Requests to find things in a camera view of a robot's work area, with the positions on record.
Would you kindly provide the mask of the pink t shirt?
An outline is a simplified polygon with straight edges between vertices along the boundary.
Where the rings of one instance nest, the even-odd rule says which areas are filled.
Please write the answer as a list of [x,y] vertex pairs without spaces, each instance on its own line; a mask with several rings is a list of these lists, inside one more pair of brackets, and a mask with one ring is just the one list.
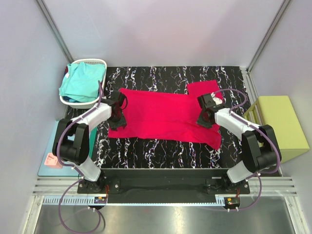
[[215,150],[221,146],[219,126],[210,129],[196,123],[201,108],[197,98],[219,90],[216,80],[187,85],[187,94],[137,91],[122,88],[128,106],[123,111],[127,125],[109,130],[110,138],[162,139],[205,143]]

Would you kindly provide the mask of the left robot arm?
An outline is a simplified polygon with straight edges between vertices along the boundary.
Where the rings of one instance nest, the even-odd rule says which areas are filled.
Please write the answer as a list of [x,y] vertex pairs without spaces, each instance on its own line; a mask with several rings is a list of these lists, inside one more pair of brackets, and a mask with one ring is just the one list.
[[58,122],[52,153],[60,165],[70,167],[81,175],[79,183],[88,185],[94,193],[108,188],[104,172],[89,157],[90,133],[107,121],[112,131],[125,128],[127,122],[123,110],[128,105],[127,97],[114,91],[109,99],[101,98],[90,110],[73,119]]

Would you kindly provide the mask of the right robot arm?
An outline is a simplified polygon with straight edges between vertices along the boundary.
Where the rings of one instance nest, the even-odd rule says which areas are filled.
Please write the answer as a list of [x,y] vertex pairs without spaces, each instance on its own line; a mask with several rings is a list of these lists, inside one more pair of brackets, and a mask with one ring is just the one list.
[[244,181],[262,171],[265,174],[278,171],[281,153],[272,126],[261,126],[237,115],[234,107],[226,107],[216,93],[201,95],[197,100],[201,108],[198,125],[211,128],[217,124],[241,141],[241,161],[229,168],[212,189],[233,193]]

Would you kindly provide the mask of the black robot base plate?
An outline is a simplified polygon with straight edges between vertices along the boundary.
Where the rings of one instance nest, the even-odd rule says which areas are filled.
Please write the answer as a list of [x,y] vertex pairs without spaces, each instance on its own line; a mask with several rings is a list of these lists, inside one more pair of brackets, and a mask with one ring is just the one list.
[[226,169],[103,169],[99,182],[82,181],[79,194],[100,195],[108,186],[108,203],[134,205],[212,204],[216,195],[250,194],[246,181],[230,185]]

